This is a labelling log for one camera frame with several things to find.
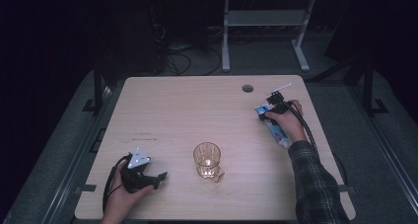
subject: table leg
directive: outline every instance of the table leg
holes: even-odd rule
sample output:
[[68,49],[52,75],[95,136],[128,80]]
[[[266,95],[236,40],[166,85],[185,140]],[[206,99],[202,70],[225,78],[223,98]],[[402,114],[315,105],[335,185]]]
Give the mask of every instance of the table leg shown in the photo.
[[225,0],[224,10],[224,39],[222,41],[222,70],[224,72],[230,72],[230,52],[228,50],[228,10],[229,0]]
[[307,60],[305,59],[304,52],[301,49],[302,40],[304,39],[305,32],[307,31],[308,23],[310,22],[311,13],[314,8],[314,1],[310,0],[308,7],[305,11],[304,18],[301,23],[301,32],[296,39],[292,39],[292,47],[295,50],[296,57],[298,58],[299,64],[301,65],[302,71],[310,71]]

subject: wooden table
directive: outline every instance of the wooden table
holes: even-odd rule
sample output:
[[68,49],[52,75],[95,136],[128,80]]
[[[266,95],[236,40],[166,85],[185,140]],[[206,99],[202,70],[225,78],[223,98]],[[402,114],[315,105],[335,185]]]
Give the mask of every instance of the wooden table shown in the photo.
[[[128,218],[143,220],[295,220],[294,173],[254,107],[271,90],[298,99],[323,166],[343,184],[314,106],[299,76],[144,77],[126,80],[75,214],[101,219],[102,195],[111,167],[139,147],[152,157],[145,173],[169,172],[158,190],[143,198]],[[251,85],[253,92],[243,91]],[[218,183],[196,173],[193,150],[217,144],[225,170]],[[348,193],[343,206],[355,210]]]

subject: hand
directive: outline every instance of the hand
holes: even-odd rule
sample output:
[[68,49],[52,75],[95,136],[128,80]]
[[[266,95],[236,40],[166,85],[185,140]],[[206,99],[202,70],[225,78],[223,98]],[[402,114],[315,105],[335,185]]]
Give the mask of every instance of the hand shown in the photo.
[[[292,102],[292,107],[303,115],[302,105],[297,100],[289,101]],[[295,117],[291,111],[286,111],[285,113],[279,114],[275,112],[266,112],[265,115],[269,118],[272,118],[277,121],[286,135],[289,137],[292,143],[297,141],[307,141],[307,137],[304,133],[304,128],[302,127],[301,122]]]
[[119,224],[125,219],[130,209],[135,203],[154,189],[153,186],[144,187],[137,192],[129,193],[122,184],[122,178],[120,171],[126,160],[121,162],[117,166],[116,172],[114,173],[113,180],[109,191],[110,196],[107,198],[107,205],[104,211],[104,218],[102,224]]

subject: glass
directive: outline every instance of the glass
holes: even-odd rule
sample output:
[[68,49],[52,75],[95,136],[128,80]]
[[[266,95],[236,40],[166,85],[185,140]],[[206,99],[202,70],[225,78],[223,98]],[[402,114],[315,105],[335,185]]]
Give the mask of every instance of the glass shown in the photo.
[[199,144],[193,152],[197,173],[215,183],[225,174],[221,167],[221,150],[210,142]]

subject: sleeve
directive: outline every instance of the sleeve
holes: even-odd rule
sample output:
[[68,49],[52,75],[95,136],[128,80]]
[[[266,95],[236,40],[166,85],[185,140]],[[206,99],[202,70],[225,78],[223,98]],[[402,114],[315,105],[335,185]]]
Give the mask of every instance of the sleeve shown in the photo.
[[289,148],[295,172],[296,215],[299,223],[349,223],[335,178],[320,163],[308,141]]

